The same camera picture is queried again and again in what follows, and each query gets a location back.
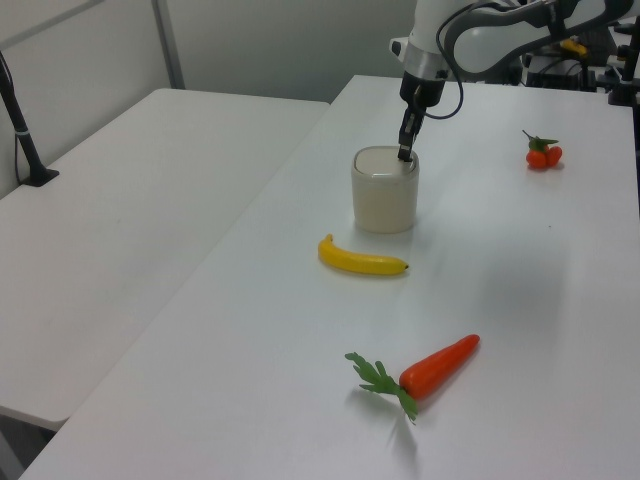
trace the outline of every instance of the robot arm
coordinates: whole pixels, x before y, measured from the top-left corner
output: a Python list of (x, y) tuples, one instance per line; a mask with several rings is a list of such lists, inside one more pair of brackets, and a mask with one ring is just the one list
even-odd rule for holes
[(410, 160), (426, 109), (439, 103), (450, 69), (484, 79), (523, 53), (635, 15), (639, 0), (418, 0), (411, 35), (391, 42), (404, 65), (400, 96), (408, 105), (398, 158)]

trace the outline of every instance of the orange carrot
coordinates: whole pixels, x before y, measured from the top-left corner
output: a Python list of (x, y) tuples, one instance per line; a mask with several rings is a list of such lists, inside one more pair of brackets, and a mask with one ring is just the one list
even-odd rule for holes
[(398, 383), (415, 400), (429, 396), (471, 356), (478, 342), (478, 335), (464, 337), (407, 368)]
[(398, 383), (387, 374), (382, 362), (375, 362), (374, 367), (356, 352), (347, 353), (345, 358), (355, 363), (354, 370), (367, 382), (360, 387), (373, 393), (396, 395), (409, 420), (414, 422), (418, 416), (416, 400), (440, 387), (471, 356), (479, 341), (478, 335), (464, 337), (407, 368)]

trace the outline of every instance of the yellow banana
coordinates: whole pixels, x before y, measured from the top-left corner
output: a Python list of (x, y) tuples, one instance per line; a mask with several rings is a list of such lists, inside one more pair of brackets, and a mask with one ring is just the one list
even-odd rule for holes
[(349, 252), (333, 243), (333, 235), (327, 235), (318, 244), (318, 255), (325, 263), (341, 270), (370, 275), (398, 275), (409, 265), (399, 258)]

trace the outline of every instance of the white table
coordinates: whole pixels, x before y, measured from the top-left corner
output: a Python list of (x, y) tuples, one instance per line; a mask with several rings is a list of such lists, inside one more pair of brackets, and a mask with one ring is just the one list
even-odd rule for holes
[(0, 202), (0, 414), (58, 429), (328, 105), (159, 90)]
[[(419, 221), (353, 226), (349, 166), (393, 144), (399, 80), (356, 77), (23, 480), (636, 479), (640, 230), (631, 112), (606, 97), (467, 85), (416, 148)], [(457, 102), (445, 89), (445, 113)], [(521, 133), (566, 168), (525, 168)], [(393, 254), (400, 278), (319, 262)], [(358, 389), (468, 333), (482, 344), (422, 403)]]

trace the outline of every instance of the black stand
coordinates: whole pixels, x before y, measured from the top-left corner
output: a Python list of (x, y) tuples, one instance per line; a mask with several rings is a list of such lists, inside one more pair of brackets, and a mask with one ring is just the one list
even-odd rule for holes
[(622, 78), (609, 93), (609, 105), (621, 107), (635, 107), (637, 88), (633, 82), (633, 75), (638, 64), (638, 53), (640, 52), (640, 17), (636, 18), (631, 35), (631, 43), (627, 59), (624, 62)]
[(4, 100), (4, 104), (7, 107), (7, 112), (9, 112), (9, 117), (11, 117), (11, 123), (13, 123), (13, 128), (16, 131), (18, 140), (20, 140), (20, 145), (22, 145), (22, 150), (24, 151), (24, 155), (27, 158), (27, 162), (29, 163), (29, 168), (31, 170), (29, 177), (22, 183), (32, 187), (41, 187), (52, 178), (57, 177), (59, 172), (55, 170), (48, 170), (44, 165), (42, 165), (36, 147), (33, 144), (31, 134), (29, 133), (29, 129), (27, 128), (27, 124), (22, 116), (18, 100), (16, 99), (16, 95), (13, 91), (13, 84), (11, 82), (9, 72), (6, 70), (6, 66), (3, 62), (0, 63), (0, 94), (2, 95), (2, 100)]

